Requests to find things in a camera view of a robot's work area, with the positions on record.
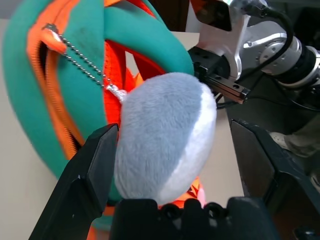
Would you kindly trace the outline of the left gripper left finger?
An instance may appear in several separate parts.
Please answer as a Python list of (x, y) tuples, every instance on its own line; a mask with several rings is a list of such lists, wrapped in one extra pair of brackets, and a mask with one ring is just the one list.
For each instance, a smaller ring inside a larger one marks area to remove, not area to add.
[(107, 205), (119, 127), (95, 130), (67, 163), (31, 235), (31, 240), (85, 240)]

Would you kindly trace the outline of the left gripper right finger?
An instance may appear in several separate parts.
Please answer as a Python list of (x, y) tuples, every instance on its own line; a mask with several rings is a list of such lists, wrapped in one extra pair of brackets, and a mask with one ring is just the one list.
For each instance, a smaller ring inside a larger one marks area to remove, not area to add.
[(263, 128), (232, 119), (230, 130), (246, 197), (261, 198), (283, 240), (320, 238), (320, 194)]

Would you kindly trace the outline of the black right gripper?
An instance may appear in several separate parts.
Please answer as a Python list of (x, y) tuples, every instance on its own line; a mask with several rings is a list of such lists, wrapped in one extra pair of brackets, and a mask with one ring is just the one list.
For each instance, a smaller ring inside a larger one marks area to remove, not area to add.
[(219, 56), (199, 47), (192, 47), (188, 53), (193, 63), (195, 77), (206, 84), (214, 94), (222, 94), (236, 103), (245, 101), (250, 90), (236, 83), (230, 76), (231, 69), (225, 56)]

